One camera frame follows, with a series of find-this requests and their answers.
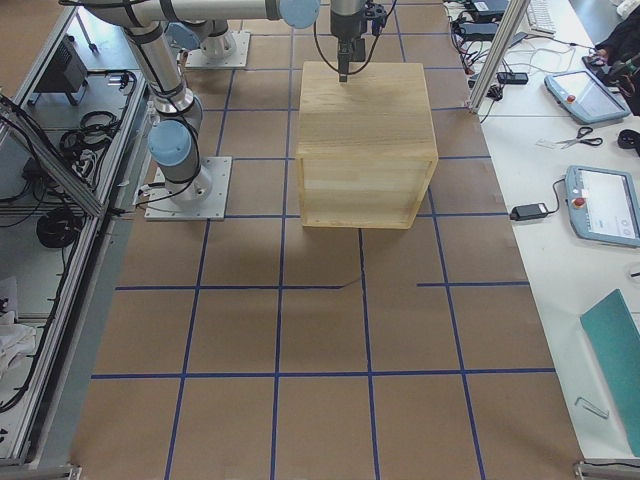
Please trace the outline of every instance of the keyboard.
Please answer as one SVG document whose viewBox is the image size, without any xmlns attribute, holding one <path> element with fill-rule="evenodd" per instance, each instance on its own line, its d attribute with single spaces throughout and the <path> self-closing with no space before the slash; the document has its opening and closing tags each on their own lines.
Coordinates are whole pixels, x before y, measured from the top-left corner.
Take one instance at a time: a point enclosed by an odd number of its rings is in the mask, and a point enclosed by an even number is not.
<svg viewBox="0 0 640 480">
<path fill-rule="evenodd" d="M 549 15 L 547 0 L 531 0 L 527 7 L 527 22 L 531 33 L 552 37 L 556 33 L 556 26 Z"/>
</svg>

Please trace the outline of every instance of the teal folder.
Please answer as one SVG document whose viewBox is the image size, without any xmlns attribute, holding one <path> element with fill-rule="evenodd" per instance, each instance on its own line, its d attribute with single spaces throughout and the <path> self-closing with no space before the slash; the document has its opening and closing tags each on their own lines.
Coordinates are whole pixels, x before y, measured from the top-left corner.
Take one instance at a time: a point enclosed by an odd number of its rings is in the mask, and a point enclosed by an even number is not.
<svg viewBox="0 0 640 480">
<path fill-rule="evenodd" d="M 613 396 L 631 451 L 640 457 L 640 333 L 620 290 L 580 317 Z"/>
</svg>

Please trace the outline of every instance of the tablet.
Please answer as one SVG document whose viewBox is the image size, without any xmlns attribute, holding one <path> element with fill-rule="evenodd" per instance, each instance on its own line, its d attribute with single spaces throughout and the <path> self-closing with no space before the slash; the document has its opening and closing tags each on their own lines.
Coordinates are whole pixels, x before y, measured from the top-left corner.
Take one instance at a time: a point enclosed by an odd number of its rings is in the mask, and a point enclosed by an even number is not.
<svg viewBox="0 0 640 480">
<path fill-rule="evenodd" d="M 616 120 L 631 113 L 624 100 L 586 70 L 548 75 L 547 89 L 579 123 L 588 124 Z"/>
<path fill-rule="evenodd" d="M 569 219 L 579 237 L 640 247 L 640 207 L 631 175 L 572 165 L 565 182 Z"/>
</svg>

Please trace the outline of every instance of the black round object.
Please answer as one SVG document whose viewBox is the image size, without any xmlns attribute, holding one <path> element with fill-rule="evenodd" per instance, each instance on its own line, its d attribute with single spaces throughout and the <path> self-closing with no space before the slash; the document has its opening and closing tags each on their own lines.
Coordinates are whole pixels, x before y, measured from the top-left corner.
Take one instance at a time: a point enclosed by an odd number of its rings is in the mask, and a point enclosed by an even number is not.
<svg viewBox="0 0 640 480">
<path fill-rule="evenodd" d="M 81 217 L 68 208 L 56 208 L 38 219 L 36 235 L 47 248 L 64 248 L 78 238 L 81 228 Z"/>
</svg>

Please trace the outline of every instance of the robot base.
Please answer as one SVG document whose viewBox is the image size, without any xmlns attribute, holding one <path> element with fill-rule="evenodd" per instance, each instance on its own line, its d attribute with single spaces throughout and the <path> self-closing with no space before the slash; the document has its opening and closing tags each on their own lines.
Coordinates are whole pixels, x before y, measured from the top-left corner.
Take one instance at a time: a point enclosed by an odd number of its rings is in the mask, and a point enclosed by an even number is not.
<svg viewBox="0 0 640 480">
<path fill-rule="evenodd" d="M 209 58 L 202 53 L 202 50 L 191 50 L 185 64 L 186 68 L 223 70 L 246 67 L 251 34 L 246 30 L 231 32 L 231 34 L 236 41 L 235 52 L 226 58 Z"/>
<path fill-rule="evenodd" d="M 164 200 L 156 199 L 166 197 L 169 192 L 164 188 L 158 188 L 151 192 L 144 216 L 147 220 L 224 220 L 224 212 L 227 207 L 227 194 L 229 192 L 229 179 L 231 177 L 231 157 L 203 157 L 202 167 L 211 176 L 211 189 L 206 197 L 191 202 L 174 201 L 179 198 Z M 164 182 L 164 175 L 158 169 L 154 182 Z"/>
</svg>

